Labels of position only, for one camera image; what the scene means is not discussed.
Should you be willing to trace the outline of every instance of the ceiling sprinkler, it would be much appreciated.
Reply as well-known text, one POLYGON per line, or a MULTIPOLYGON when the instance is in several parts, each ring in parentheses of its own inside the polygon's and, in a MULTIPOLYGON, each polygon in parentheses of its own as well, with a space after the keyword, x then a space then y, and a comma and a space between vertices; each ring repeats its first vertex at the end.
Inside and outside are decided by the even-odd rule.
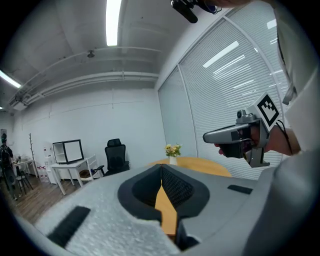
POLYGON ((94 53, 94 51, 93 51, 93 50, 90 50, 90 51, 89 51, 89 54, 87 55, 87 57, 88 57, 88 58, 93 58, 94 56, 96 56, 95 53, 94 53))

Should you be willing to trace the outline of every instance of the black mesh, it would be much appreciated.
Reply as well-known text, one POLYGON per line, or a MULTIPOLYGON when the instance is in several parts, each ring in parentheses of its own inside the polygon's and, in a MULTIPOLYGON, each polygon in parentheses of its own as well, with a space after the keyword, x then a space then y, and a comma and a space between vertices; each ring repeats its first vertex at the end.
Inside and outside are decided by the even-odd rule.
POLYGON ((107 146, 105 149, 108 170, 120 169, 125 163, 126 145, 107 146))
POLYGON ((108 147, 116 147, 116 146, 120 146, 121 142, 119 138, 114 138, 114 139, 110 139, 106 145, 108 147))
POLYGON ((174 208, 187 201, 194 193, 192 185, 162 168, 162 187, 174 208))

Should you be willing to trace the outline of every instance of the black office chair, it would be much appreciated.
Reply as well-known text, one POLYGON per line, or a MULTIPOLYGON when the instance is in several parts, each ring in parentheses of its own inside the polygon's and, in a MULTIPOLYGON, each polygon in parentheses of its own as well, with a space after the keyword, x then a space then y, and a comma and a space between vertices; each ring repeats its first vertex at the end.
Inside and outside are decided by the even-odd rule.
POLYGON ((121 144, 120 139, 111 139, 104 149, 107 159, 108 171, 103 176, 109 176, 124 171, 128 171, 129 161, 126 161, 126 145, 121 144))

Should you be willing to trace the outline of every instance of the black trim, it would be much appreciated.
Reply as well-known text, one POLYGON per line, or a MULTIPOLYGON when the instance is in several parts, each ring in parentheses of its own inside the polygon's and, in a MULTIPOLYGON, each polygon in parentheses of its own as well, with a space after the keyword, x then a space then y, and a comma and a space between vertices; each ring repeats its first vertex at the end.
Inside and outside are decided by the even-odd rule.
POLYGON ((81 160, 84 160, 84 159, 76 159, 76 160, 68 161, 68 162, 65 162, 65 163, 59 163, 59 164, 60 164, 60 165, 70 165, 70 164, 79 162, 79 161, 81 161, 81 160))
POLYGON ((179 219, 198 216, 210 198, 210 191, 206 185, 167 164, 162 165, 162 187, 175 208, 179 219), (174 181, 172 184, 176 181, 179 183, 179 187, 170 188, 171 184, 164 179, 165 171, 170 173, 170 179, 174 181))
POLYGON ((64 153, 64 157, 65 157, 65 163, 68 164, 68 157, 67 157, 67 153, 66 153, 66 146, 65 143, 62 143, 62 147, 63 147, 63 153, 64 153))
POLYGON ((81 160, 84 160, 85 158, 84 158, 84 152, 82 151, 81 139, 79 139, 79 145, 80 145, 80 151, 81 151, 81 157, 82 157, 81 160))
POLYGON ((118 189, 118 200, 136 218, 158 220, 161 223, 161 212, 155 209, 160 187, 161 165, 156 164, 123 182, 118 189))
POLYGON ((57 158, 56 158, 56 152, 55 152, 55 147, 54 147, 55 143, 52 143, 52 148, 53 148, 53 154, 54 154, 54 160, 57 163, 57 158))
POLYGON ((57 144, 57 143, 69 143, 69 142, 78 142, 81 141, 81 139, 73 139, 73 140, 64 140, 64 141, 59 141, 59 142, 55 142, 52 144, 57 144))
POLYGON ((245 186, 238 186, 238 185, 230 185, 230 186, 228 186, 228 189, 233 190, 233 191, 237 191, 240 193, 244 193, 247 195, 250 195, 253 190, 252 188, 245 187, 245 186))
POLYGON ((181 219, 178 219, 177 221, 174 243, 182 251, 199 244, 199 242, 195 238, 193 238, 192 236, 187 236, 186 229, 181 219))

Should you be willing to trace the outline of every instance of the ceiling beam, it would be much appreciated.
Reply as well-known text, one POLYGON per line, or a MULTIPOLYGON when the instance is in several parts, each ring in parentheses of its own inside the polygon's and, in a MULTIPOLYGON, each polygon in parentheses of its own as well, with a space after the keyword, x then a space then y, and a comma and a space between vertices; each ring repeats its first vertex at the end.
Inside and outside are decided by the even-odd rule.
MULTIPOLYGON (((90 65, 92 63, 97 63, 97 62, 112 62, 112 61, 131 61, 131 62, 145 62, 145 63, 154 63, 155 61, 152 59, 148 59, 148 58, 144 58, 144 57, 128 57, 128 56, 119 56, 119 57, 110 57, 110 58, 105 58, 105 59, 96 59, 96 60, 92 60, 89 59, 89 61, 87 62, 82 62, 82 63, 75 63, 73 65, 68 65, 68 69, 71 68, 76 68, 77 66, 82 66, 85 67, 85 65, 90 65)), ((46 77, 48 78, 48 80, 53 80, 55 77, 58 77, 59 75, 61 75, 62 73, 65 72, 65 68, 61 68, 59 69, 57 72, 55 73, 50 73, 47 74, 46 77)), ((35 89, 37 86, 40 86, 40 84, 37 84, 36 86, 30 87, 28 88, 25 92, 28 93, 31 90, 35 89)))
POLYGON ((102 82, 112 81, 147 81, 155 82, 158 79, 158 74, 147 72, 135 72, 135 71, 118 71, 118 72, 106 72, 98 74, 84 75, 77 78, 73 78, 67 81, 63 81, 52 85, 37 92, 31 98, 28 98, 25 103, 28 105, 34 103, 43 97, 51 96, 63 92, 65 90, 73 89, 75 87, 84 86, 88 84, 96 84, 102 82))
MULTIPOLYGON (((104 48, 98 48, 98 49, 95 49, 94 51, 95 52, 99 52, 99 51, 114 51, 114 50, 117 50, 117 49, 135 49, 135 50, 141 50, 141 51, 146 51, 146 52, 155 52, 155 53, 161 53, 162 51, 159 50, 159 49, 152 49, 152 48, 145 48, 145 47, 134 47, 134 46, 112 46, 112 47, 104 47, 104 48)), ((24 91, 26 89, 26 85, 28 83, 30 83, 34 78, 36 78, 38 75, 41 75, 43 73, 45 73, 48 69, 52 68, 53 66, 59 64, 59 63, 62 63, 70 58, 74 58, 76 56, 80 56, 80 55, 83 55, 83 54, 88 54, 87 51, 84 51, 84 52, 81 52, 81 53, 78 53, 78 54, 75 54, 75 55, 72 55, 72 56, 68 56, 66 58, 63 58, 53 64, 51 64, 50 66, 42 69, 41 71, 39 71, 39 73, 35 74, 33 77, 31 77, 28 81, 26 81, 23 86, 21 86, 17 91, 16 93, 10 98, 10 100, 8 102, 11 102, 15 96, 17 95, 17 93, 19 93, 20 91, 24 91)))

